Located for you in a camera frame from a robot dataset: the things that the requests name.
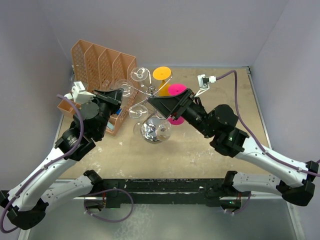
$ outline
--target white wall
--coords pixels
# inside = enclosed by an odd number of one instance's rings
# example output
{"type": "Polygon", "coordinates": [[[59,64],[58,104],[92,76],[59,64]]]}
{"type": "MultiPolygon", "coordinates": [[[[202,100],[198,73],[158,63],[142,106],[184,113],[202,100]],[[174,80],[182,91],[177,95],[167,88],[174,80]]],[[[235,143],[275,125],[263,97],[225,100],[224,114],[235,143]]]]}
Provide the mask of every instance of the white wall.
{"type": "MultiPolygon", "coordinates": [[[[320,1],[290,0],[252,67],[271,144],[288,157],[320,159],[320,1]]],[[[319,239],[320,181],[301,208],[308,240],[319,239]]]]}
{"type": "Polygon", "coordinates": [[[70,56],[85,39],[143,66],[248,66],[288,0],[39,0],[70,56]]]}
{"type": "Polygon", "coordinates": [[[51,149],[61,116],[56,94],[67,91],[70,68],[37,0],[0,2],[1,190],[25,179],[51,149]]]}

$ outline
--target yellow disc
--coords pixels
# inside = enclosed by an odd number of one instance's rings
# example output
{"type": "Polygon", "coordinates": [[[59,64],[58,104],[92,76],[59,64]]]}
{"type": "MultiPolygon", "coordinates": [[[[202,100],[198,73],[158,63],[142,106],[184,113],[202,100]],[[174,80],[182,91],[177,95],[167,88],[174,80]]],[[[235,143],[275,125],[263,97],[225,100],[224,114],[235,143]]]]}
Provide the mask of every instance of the yellow disc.
{"type": "Polygon", "coordinates": [[[152,76],[155,80],[166,80],[171,76],[171,69],[167,66],[160,66],[153,71],[152,76]]]}

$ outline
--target wooden table surface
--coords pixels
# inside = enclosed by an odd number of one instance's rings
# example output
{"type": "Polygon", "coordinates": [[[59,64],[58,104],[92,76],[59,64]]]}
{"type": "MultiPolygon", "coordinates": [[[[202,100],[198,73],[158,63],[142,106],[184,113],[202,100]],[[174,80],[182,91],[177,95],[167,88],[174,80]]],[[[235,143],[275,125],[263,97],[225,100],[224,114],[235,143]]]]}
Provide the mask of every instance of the wooden table surface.
{"type": "MultiPolygon", "coordinates": [[[[227,68],[172,68],[171,83],[182,83],[197,92],[197,75],[220,76],[227,68]]],[[[261,143],[268,146],[266,134],[260,119],[252,86],[245,68],[237,68],[238,103],[244,122],[255,133],[261,143]]],[[[230,105],[235,111],[235,79],[231,74],[212,83],[210,90],[200,98],[207,112],[219,104],[230,105]]],[[[70,126],[71,119],[64,117],[60,135],[70,126]]],[[[146,142],[133,134],[135,121],[125,119],[116,136],[105,135],[102,141],[80,162],[63,173],[61,179],[75,179],[86,170],[95,170],[102,178],[224,178],[226,172],[235,170],[251,174],[265,174],[257,166],[222,156],[186,121],[172,126],[168,141],[158,144],[146,142]]],[[[245,130],[238,122],[237,127],[245,130]]]]}

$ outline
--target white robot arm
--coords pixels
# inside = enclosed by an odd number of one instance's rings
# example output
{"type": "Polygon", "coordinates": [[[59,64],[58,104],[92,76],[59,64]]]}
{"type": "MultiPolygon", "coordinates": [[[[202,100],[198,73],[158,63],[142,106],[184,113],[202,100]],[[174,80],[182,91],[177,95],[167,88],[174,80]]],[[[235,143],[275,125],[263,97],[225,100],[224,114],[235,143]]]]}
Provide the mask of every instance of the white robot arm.
{"type": "Polygon", "coordinates": [[[27,230],[37,225],[47,212],[66,201],[91,191],[101,190],[103,180],[88,170],[79,178],[60,187],[48,188],[67,169],[80,161],[104,137],[110,115],[122,102],[123,90],[95,91],[92,101],[82,104],[73,122],[55,143],[45,160],[20,184],[10,191],[0,191],[0,206],[4,208],[2,223],[7,217],[12,224],[27,230]]]}
{"type": "Polygon", "coordinates": [[[165,118],[173,116],[173,120],[183,117],[195,127],[205,138],[212,138],[210,145],[221,155],[238,158],[252,163],[269,175],[245,174],[228,171],[224,186],[239,192],[257,191],[281,195],[286,201],[306,206],[313,197],[315,185],[312,183],[318,174],[319,164],[314,161],[299,162],[273,151],[259,143],[255,135],[244,124],[238,109],[237,72],[232,70],[220,77],[198,76],[200,91],[194,92],[187,88],[175,96],[151,97],[148,102],[165,118]],[[198,97],[202,89],[209,89],[214,83],[227,75],[235,75],[235,105],[237,115],[226,104],[218,105],[207,113],[198,97]],[[251,134],[236,128],[240,120],[251,134]]]}

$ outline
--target purple cable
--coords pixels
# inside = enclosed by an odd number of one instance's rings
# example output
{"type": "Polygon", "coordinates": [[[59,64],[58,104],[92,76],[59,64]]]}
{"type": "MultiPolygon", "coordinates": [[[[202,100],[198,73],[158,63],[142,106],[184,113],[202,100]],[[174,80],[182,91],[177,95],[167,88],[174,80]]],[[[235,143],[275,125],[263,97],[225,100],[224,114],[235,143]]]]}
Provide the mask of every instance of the purple cable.
{"type": "MultiPolygon", "coordinates": [[[[68,151],[66,152],[65,154],[57,157],[56,159],[54,160],[51,160],[50,162],[48,162],[47,164],[44,165],[45,168],[48,168],[50,165],[60,161],[61,159],[67,157],[67,156],[70,156],[71,154],[74,153],[74,151],[77,149],[78,145],[80,144],[83,136],[84,136],[84,121],[83,121],[83,118],[80,114],[80,111],[77,109],[77,107],[73,104],[72,101],[70,101],[69,99],[67,99],[66,97],[62,96],[62,95],[57,95],[57,97],[59,99],[63,99],[65,101],[67,101],[72,107],[73,109],[75,110],[78,118],[79,118],[79,122],[80,122],[80,135],[79,135],[79,138],[77,140],[77,142],[75,143],[75,145],[68,151]]],[[[5,230],[4,229],[4,220],[5,220],[5,216],[6,216],[6,213],[9,209],[9,207],[13,204],[13,202],[16,200],[16,198],[23,192],[23,190],[42,172],[44,171],[42,168],[39,169],[37,172],[35,172],[21,187],[20,189],[15,193],[15,196],[16,197],[13,197],[9,202],[8,204],[5,206],[4,210],[3,210],[3,213],[1,215],[1,218],[0,218],[0,230],[2,233],[4,234],[9,234],[13,231],[15,231],[18,227],[14,227],[10,230],[5,230]]]]}
{"type": "Polygon", "coordinates": [[[108,189],[108,190],[104,190],[104,191],[90,193],[90,194],[85,195],[85,197],[95,196],[95,195],[99,195],[99,194],[103,194],[103,193],[107,193],[107,192],[111,192],[111,191],[119,191],[119,192],[125,193],[129,197],[129,199],[131,201],[131,209],[130,209],[130,212],[128,213],[127,216],[125,216],[124,218],[121,218],[119,220],[110,220],[110,219],[106,219],[106,218],[97,216],[97,215],[93,214],[92,212],[90,212],[88,210],[88,208],[86,207],[86,201],[83,202],[83,206],[84,206],[85,212],[87,214],[89,214],[90,216],[92,216],[92,217],[94,217],[96,219],[99,219],[101,221],[107,222],[107,223],[120,223],[120,222],[126,220],[128,217],[130,217],[130,215],[132,214],[132,212],[134,210],[134,200],[133,200],[132,196],[125,190],[122,190],[122,189],[119,189],[119,188],[112,188],[112,189],[108,189]]]}
{"type": "MultiPolygon", "coordinates": [[[[295,169],[295,170],[299,170],[299,168],[297,166],[294,166],[294,165],[291,165],[287,162],[284,162],[284,161],[281,161],[280,159],[276,158],[275,156],[271,155],[270,153],[266,152],[266,149],[264,148],[264,146],[262,146],[262,144],[259,142],[258,138],[256,137],[256,135],[250,130],[250,128],[245,124],[245,122],[242,120],[241,118],[241,115],[240,115],[240,112],[239,112],[239,106],[238,106],[238,76],[237,76],[237,72],[236,70],[231,70],[231,71],[228,71],[227,73],[221,75],[221,76],[218,76],[216,78],[216,80],[220,80],[220,79],[223,79],[224,77],[230,75],[234,73],[234,101],[235,101],[235,111],[236,111],[236,114],[238,115],[238,118],[239,118],[239,121],[241,122],[241,124],[243,125],[243,127],[250,133],[250,135],[252,136],[252,138],[254,139],[254,141],[256,142],[256,144],[259,146],[259,148],[268,156],[270,157],[271,159],[273,159],[274,161],[276,161],[277,163],[280,163],[282,165],[285,165],[289,168],[292,168],[292,169],[295,169]]],[[[302,173],[305,173],[305,174],[310,174],[310,175],[313,175],[313,176],[316,176],[316,177],[320,177],[320,174],[318,173],[314,173],[314,172],[311,172],[311,171],[307,171],[307,170],[301,170],[302,173]]]]}
{"type": "Polygon", "coordinates": [[[245,204],[242,207],[240,207],[237,211],[225,211],[224,210],[225,213],[232,214],[232,215],[241,213],[248,206],[250,198],[251,198],[251,192],[249,193],[248,199],[246,200],[245,204]]]}

